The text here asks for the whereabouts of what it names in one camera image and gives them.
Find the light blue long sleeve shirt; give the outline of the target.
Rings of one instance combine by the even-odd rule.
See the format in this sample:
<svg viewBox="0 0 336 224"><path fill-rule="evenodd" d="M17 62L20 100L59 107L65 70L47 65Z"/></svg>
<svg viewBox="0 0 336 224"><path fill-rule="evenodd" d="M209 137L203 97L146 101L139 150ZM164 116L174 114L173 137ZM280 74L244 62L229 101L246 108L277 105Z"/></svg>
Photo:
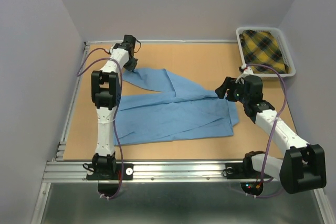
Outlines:
<svg viewBox="0 0 336 224"><path fill-rule="evenodd" d="M139 68L123 82L151 94L125 95L117 112L115 143L135 145L226 137L239 123L236 104L166 69Z"/></svg>

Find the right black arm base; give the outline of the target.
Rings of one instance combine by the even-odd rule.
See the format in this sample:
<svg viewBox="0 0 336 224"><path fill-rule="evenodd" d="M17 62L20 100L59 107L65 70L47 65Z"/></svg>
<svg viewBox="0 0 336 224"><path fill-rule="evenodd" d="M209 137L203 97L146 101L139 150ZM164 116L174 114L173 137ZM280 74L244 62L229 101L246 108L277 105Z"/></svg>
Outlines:
<svg viewBox="0 0 336 224"><path fill-rule="evenodd" d="M227 179L260 179L260 172L244 171L242 163L229 162L225 164L222 175Z"/></svg>

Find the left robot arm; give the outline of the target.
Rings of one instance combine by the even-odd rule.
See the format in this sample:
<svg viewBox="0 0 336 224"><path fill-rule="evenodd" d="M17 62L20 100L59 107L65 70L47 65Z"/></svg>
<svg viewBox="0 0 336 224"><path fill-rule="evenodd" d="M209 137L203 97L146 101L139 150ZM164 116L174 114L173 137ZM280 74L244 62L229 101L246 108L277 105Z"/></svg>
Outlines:
<svg viewBox="0 0 336 224"><path fill-rule="evenodd" d="M124 35L123 42L109 50L110 58L98 71L91 74L91 98L98 118L97 146L92 158L95 173L110 179L116 175L117 164L113 142L115 115L121 100L121 69L135 69L134 49L137 39Z"/></svg>

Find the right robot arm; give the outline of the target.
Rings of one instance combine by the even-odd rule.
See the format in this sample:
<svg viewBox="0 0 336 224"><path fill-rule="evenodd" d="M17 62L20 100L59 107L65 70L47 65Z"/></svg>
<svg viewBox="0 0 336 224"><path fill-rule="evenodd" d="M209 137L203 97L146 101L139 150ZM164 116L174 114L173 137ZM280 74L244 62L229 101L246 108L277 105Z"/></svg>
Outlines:
<svg viewBox="0 0 336 224"><path fill-rule="evenodd" d="M324 149L299 137L281 118L275 107L263 97L260 77L245 74L240 78L226 77L215 90L220 99L240 102L245 114L263 129L283 153L283 159L269 156L268 150L246 153L243 161L230 164L223 170L228 179L259 178L242 185L242 190L260 196L265 177L280 181L289 194L323 188L327 184Z"/></svg>

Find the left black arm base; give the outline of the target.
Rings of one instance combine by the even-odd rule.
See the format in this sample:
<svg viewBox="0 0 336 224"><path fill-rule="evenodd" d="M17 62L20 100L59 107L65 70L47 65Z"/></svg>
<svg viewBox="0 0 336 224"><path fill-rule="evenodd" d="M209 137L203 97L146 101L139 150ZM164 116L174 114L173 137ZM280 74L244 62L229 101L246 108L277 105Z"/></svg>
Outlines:
<svg viewBox="0 0 336 224"><path fill-rule="evenodd" d="M121 163L116 164L115 171L111 169L97 169L90 163L84 163L82 167L86 170L86 180L132 180L133 179L133 164L124 163L122 168Z"/></svg>

